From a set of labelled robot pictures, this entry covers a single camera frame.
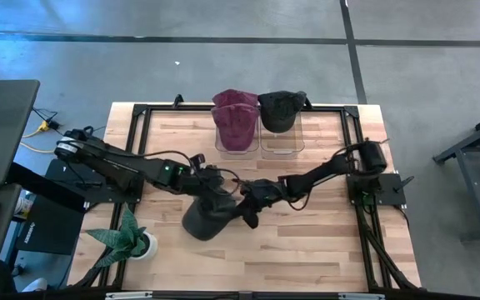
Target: black cable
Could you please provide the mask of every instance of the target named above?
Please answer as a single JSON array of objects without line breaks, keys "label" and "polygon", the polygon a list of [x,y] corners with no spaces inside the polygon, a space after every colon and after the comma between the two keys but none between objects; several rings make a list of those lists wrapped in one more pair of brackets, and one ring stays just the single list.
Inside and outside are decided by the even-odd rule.
[{"label": "black cable", "polygon": [[305,202],[303,203],[303,205],[302,205],[301,207],[294,207],[294,206],[292,205],[292,202],[287,202],[287,203],[288,203],[288,206],[290,206],[290,208],[292,208],[293,210],[295,210],[295,211],[297,211],[297,212],[302,211],[302,210],[307,206],[307,204],[308,204],[308,199],[310,199],[310,193],[311,193],[311,192],[308,192],[307,199],[305,200]]},{"label": "black cable", "polygon": [[36,108],[36,107],[33,107],[34,110],[36,110],[37,112],[41,113],[42,115],[44,115],[46,118],[47,118],[47,121],[55,118],[55,116],[58,115],[58,112],[55,112],[55,111],[50,111],[49,109],[46,109],[46,108]]},{"label": "black cable", "polygon": [[69,162],[66,162],[66,165],[67,165],[67,168],[69,168],[73,172],[73,174],[75,174],[75,176],[77,176],[81,180],[82,188],[86,188],[87,183],[84,181],[84,179],[81,177],[81,175],[79,175],[77,172],[75,172],[75,170],[73,169],[72,165],[69,164]]},{"label": "black cable", "polygon": [[[51,121],[51,119],[58,114],[58,112],[56,112],[56,113],[53,114],[51,117],[45,118],[42,114],[40,114],[40,112],[38,112],[38,110],[37,110],[35,107],[33,107],[32,110],[33,110],[42,120],[46,121],[47,123],[49,123],[49,122]],[[59,132],[57,129],[52,128],[52,130],[54,130],[54,131],[57,132],[58,134],[64,136],[64,135],[63,135],[61,132]]]},{"label": "black cable", "polygon": [[99,128],[96,128],[96,129],[93,130],[93,133],[95,133],[96,131],[99,131],[99,130],[101,130],[101,129],[104,129],[104,128],[106,128],[106,127],[107,127],[107,125],[101,126],[101,127],[99,127]]},{"label": "black cable", "polygon": [[219,192],[217,191],[216,189],[214,189],[213,187],[210,187],[202,178],[201,176],[199,175],[197,169],[196,169],[196,166],[193,164],[193,161],[190,159],[190,157],[188,157],[188,155],[186,155],[185,153],[183,152],[180,152],[180,151],[176,151],[176,150],[166,150],[166,151],[159,151],[159,152],[153,152],[153,153],[145,153],[145,154],[133,154],[133,153],[120,153],[120,152],[113,152],[113,151],[110,151],[108,149],[103,149],[97,145],[94,145],[92,143],[89,143],[89,142],[84,142],[84,141],[58,141],[57,142],[57,145],[59,143],[65,143],[65,144],[68,144],[68,145],[72,145],[74,147],[79,147],[78,145],[76,145],[75,143],[80,143],[80,144],[83,144],[83,145],[87,145],[91,148],[96,148],[97,150],[100,150],[100,151],[104,151],[104,152],[107,152],[107,153],[110,153],[112,155],[117,155],[119,157],[122,157],[122,158],[147,158],[147,157],[151,157],[151,156],[157,156],[157,155],[161,155],[161,154],[169,154],[169,153],[174,153],[174,154],[177,154],[177,155],[180,155],[182,157],[184,157],[189,165],[190,165],[190,168],[193,170],[193,174],[194,176],[197,178],[197,180],[202,184],[204,185],[205,187],[209,188],[211,191],[213,191],[214,193],[216,193],[217,195],[220,195],[220,196],[231,196],[233,195],[239,188],[240,188],[240,177],[233,171],[231,170],[228,170],[228,169],[218,169],[218,170],[221,170],[221,171],[224,171],[224,172],[227,172],[227,173],[231,173],[236,179],[237,179],[237,186],[232,190],[232,192]]},{"label": "black cable", "polygon": [[239,298],[239,293],[230,293],[230,294],[223,294],[216,297],[210,298],[210,300],[218,300],[218,299],[230,299],[230,300],[237,300]]},{"label": "black cable", "polygon": [[405,211],[400,208],[398,205],[394,205],[394,207],[401,212],[401,214],[403,215],[403,217],[405,218],[405,221],[407,221],[407,227],[410,228],[410,222],[408,221],[408,217],[407,217],[407,214],[405,213]]},{"label": "black cable", "polygon": [[66,276],[67,276],[68,273],[70,272],[70,268],[71,268],[71,267],[72,267],[72,260],[70,259],[70,261],[67,263],[66,272],[64,272],[64,276],[62,277],[60,283],[59,283],[58,286],[57,286],[57,290],[59,290],[60,287],[63,285],[64,279],[66,279]]}]

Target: pink baseball cap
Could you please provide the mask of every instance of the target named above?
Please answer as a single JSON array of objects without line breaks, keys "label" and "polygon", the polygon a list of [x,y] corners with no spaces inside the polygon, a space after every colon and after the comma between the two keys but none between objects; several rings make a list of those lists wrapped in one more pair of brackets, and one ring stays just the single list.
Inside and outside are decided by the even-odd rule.
[{"label": "pink baseball cap", "polygon": [[249,104],[233,104],[211,109],[223,146],[228,151],[244,151],[253,142],[258,109]]},{"label": "pink baseball cap", "polygon": [[216,96],[212,97],[212,101],[214,102],[214,104],[216,104],[217,108],[222,108],[227,105],[239,103],[248,104],[256,107],[258,102],[258,95],[250,92],[242,92],[234,89],[228,89],[220,92],[219,94],[216,94]]}]

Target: butcher block tabletop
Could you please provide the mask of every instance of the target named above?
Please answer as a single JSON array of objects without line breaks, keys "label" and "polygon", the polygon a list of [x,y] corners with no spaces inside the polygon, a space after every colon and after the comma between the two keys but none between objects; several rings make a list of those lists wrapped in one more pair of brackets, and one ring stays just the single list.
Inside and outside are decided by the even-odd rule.
[{"label": "butcher block tabletop", "polygon": [[[125,148],[134,102],[112,104],[104,140]],[[381,108],[358,105],[365,138],[387,138]],[[137,126],[136,152],[143,118]],[[215,147],[216,127],[210,112],[153,112],[146,153],[178,150],[189,157],[203,153],[207,163],[235,171],[242,179],[268,178],[305,173],[327,161],[343,147],[340,117],[334,112],[302,112],[305,147],[296,158],[267,160],[259,148],[248,160],[231,160]],[[350,126],[354,141],[353,126]],[[394,166],[388,142],[382,145]],[[184,162],[176,155],[164,155]],[[215,238],[198,241],[181,225],[192,203],[186,195],[172,195],[145,185],[135,215],[139,226],[158,240],[153,259],[128,261],[124,290],[267,291],[267,292],[361,292],[367,290],[357,217],[348,203],[345,177],[339,176],[315,187],[308,205],[296,212],[278,202],[258,214],[259,227],[251,229],[241,219],[231,221]],[[98,259],[104,246],[85,233],[108,228],[113,205],[99,204],[84,216],[68,284],[79,281]],[[385,248],[408,277],[420,285],[413,245],[403,215],[393,207],[379,207]],[[378,259],[373,255],[377,282],[381,282]],[[116,265],[111,267],[109,282]]]}]

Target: concrete floor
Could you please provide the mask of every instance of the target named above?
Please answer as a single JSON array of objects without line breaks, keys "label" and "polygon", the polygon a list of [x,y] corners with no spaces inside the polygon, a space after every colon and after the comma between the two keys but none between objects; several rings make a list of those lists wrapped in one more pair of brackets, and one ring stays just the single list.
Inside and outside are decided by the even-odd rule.
[{"label": "concrete floor", "polygon": [[[480,40],[480,0],[348,5],[356,38]],[[0,0],[0,31],[345,38],[336,0]],[[480,121],[480,48],[357,52],[367,101],[382,106],[394,163],[416,177],[406,187],[407,213],[422,285],[480,296],[480,242],[458,241],[479,229],[476,215],[458,166],[431,160]],[[114,101],[172,101],[178,93],[208,101],[225,88],[301,89],[314,103],[357,103],[348,47],[338,45],[0,41],[0,79],[18,78],[40,80],[36,106],[59,111],[64,128],[103,126]],[[32,116],[26,132],[38,122]],[[30,142],[49,149],[57,139],[48,132]],[[16,156],[38,173],[51,159],[21,148]],[[52,275],[57,282],[65,270],[54,260],[62,269]]]}]

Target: clear plastic bin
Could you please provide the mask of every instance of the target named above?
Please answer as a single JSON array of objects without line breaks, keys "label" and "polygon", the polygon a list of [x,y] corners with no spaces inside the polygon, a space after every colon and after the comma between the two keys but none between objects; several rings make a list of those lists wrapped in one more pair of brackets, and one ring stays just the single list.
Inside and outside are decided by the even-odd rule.
[{"label": "clear plastic bin", "polygon": [[268,131],[260,122],[261,148],[263,159],[295,159],[305,148],[303,129],[301,126],[301,113],[296,115],[292,128],[283,133]]},{"label": "clear plastic bin", "polygon": [[222,159],[253,159],[258,153],[258,137],[260,135],[259,120],[255,122],[255,134],[249,147],[244,151],[230,151],[227,150],[222,143],[218,128],[216,128],[216,149],[220,152]]}]

